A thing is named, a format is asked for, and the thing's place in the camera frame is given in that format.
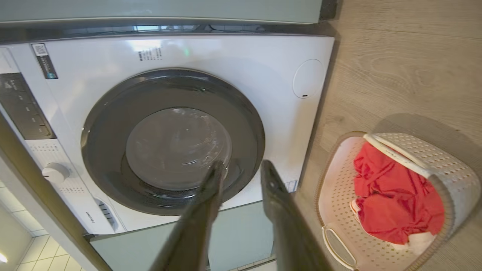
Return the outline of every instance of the red clothing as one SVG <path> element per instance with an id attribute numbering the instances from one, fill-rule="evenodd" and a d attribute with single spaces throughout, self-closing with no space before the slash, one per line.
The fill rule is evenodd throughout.
<path id="1" fill-rule="evenodd" d="M 440 196 L 427 179 L 395 162 L 368 142 L 355 158 L 355 193 L 363 229 L 394 244 L 408 236 L 437 234 L 444 222 Z"/>

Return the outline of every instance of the qr code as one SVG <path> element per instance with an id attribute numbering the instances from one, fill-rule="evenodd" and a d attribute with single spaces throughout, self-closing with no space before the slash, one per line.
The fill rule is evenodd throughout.
<path id="1" fill-rule="evenodd" d="M 48 55 L 47 53 L 47 48 L 45 48 L 45 44 L 40 43 L 40 44 L 32 44 L 33 50 L 35 51 L 35 55 L 41 56 L 41 55 Z"/>

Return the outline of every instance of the laundry basket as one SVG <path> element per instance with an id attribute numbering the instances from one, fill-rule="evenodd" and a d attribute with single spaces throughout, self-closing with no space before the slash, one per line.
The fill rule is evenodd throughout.
<path id="1" fill-rule="evenodd" d="M 353 160 L 369 142 L 382 153 L 428 179 L 439 193 L 445 223 L 421 255 L 395 250 L 390 243 L 367 234 L 355 219 L 349 203 L 357 198 Z M 323 238 L 330 253 L 348 269 L 360 271 L 415 270 L 460 226 L 477 203 L 480 182 L 471 168 L 430 143 L 400 133 L 350 133 L 342 137 L 320 181 L 316 205 Z M 335 249 L 333 238 L 348 252 Z"/>

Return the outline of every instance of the wooden floor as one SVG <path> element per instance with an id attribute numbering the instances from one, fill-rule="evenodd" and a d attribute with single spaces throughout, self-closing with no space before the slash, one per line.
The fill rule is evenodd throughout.
<path id="1" fill-rule="evenodd" d="M 337 18 L 315 31 L 337 42 L 295 199 L 320 243 L 316 186 L 344 133 L 412 134 L 482 177 L 481 0 L 339 0 Z M 482 270 L 480 210 L 421 271 Z"/>

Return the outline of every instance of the washing machine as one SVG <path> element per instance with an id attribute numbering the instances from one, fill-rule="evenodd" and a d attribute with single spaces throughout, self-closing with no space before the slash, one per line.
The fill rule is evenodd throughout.
<path id="1" fill-rule="evenodd" d="M 91 234 L 176 221 L 214 161 L 222 209 L 301 174 L 334 39 L 132 35 L 0 46 L 1 112 Z"/>

